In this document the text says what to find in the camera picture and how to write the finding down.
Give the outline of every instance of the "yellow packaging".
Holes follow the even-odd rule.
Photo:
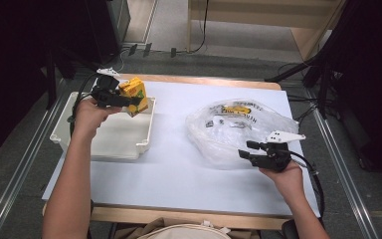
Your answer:
[[[135,77],[132,80],[119,84],[119,91],[120,94],[124,97],[142,98],[138,106],[129,105],[128,113],[131,117],[135,117],[136,115],[148,108],[147,95],[145,93],[144,83],[141,81],[140,78]]]

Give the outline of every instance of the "hand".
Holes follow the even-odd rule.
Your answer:
[[[259,170],[275,183],[275,186],[287,204],[305,198],[302,184],[302,170],[294,161],[291,161],[282,172],[264,168],[259,168]]]
[[[80,101],[77,107],[74,134],[81,134],[89,139],[96,135],[96,130],[109,115],[119,113],[121,108],[99,108],[93,98]]]

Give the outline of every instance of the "white table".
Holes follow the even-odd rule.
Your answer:
[[[94,220],[148,223],[165,216],[206,219],[231,228],[279,229],[290,218],[266,176],[244,159],[235,169],[212,165],[188,139],[185,126],[189,114],[226,99],[253,99],[291,118],[286,92],[166,82],[145,86],[147,95],[156,97],[150,150],[137,160],[92,161]],[[289,149],[302,153],[297,141]],[[44,200],[49,199],[63,160],[62,155]],[[303,178],[305,195],[318,216],[306,169]]]

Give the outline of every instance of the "black cable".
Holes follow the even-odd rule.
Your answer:
[[[204,45],[204,43],[206,42],[206,23],[207,23],[207,12],[209,10],[209,0],[206,1],[206,11],[204,13],[204,25],[203,25],[203,41],[201,42],[200,44],[200,47],[198,47],[196,50],[193,50],[193,51],[180,51],[180,52],[176,52],[176,53],[187,53],[187,54],[193,54],[193,53],[196,53],[198,52]]]
[[[83,84],[81,85],[81,87],[79,89],[79,94],[77,95],[76,101],[74,102],[74,105],[73,105],[73,114],[68,119],[68,122],[70,123],[70,135],[73,135],[74,128],[75,128],[75,121],[76,121],[76,116],[77,116],[77,107],[79,105],[79,102],[84,98],[82,96],[83,90],[85,89],[87,82],[95,75],[99,75],[99,73],[93,73],[90,76],[88,76],[88,78],[85,81],[83,81]]]
[[[299,157],[300,159],[302,159],[306,166],[308,167],[309,169],[309,172],[312,176],[312,178],[314,178],[314,182],[315,182],[315,185],[317,187],[317,190],[318,190],[318,195],[320,197],[320,208],[319,208],[319,212],[320,212],[320,222],[321,222],[321,225],[324,226],[323,224],[323,221],[322,221],[322,217],[324,215],[324,209],[325,209],[325,202],[324,202],[324,192],[323,192],[323,189],[321,187],[321,183],[320,183],[320,180],[318,178],[318,172],[317,170],[311,165],[311,163],[308,162],[308,160],[306,160],[305,157],[303,157],[302,155],[296,153],[296,152],[293,152],[293,151],[290,151],[290,154],[291,155],[295,155],[297,157]]]

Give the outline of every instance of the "person's right hand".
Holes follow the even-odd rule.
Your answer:
[[[302,184],[302,170],[298,164],[291,161],[285,170],[276,172],[264,168],[259,168],[260,172],[269,177],[284,197],[287,204],[305,198]]]

